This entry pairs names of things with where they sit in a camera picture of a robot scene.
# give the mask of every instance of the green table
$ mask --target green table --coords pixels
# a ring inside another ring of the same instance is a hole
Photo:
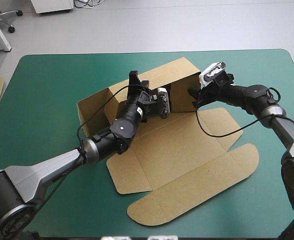
[[[187,57],[203,70],[224,61],[235,83],[278,89],[294,119],[294,63],[285,50],[238,50],[24,56],[0,103],[0,169],[33,165],[78,145],[76,102],[147,70]],[[239,125],[252,120],[223,103]],[[272,130],[256,124],[233,146],[253,143],[260,154],[256,172],[170,223],[147,227],[132,221],[127,206],[147,193],[120,195],[103,160],[72,172],[26,228],[41,236],[98,237],[171,234],[180,237],[276,237],[294,218],[281,180],[285,151]]]

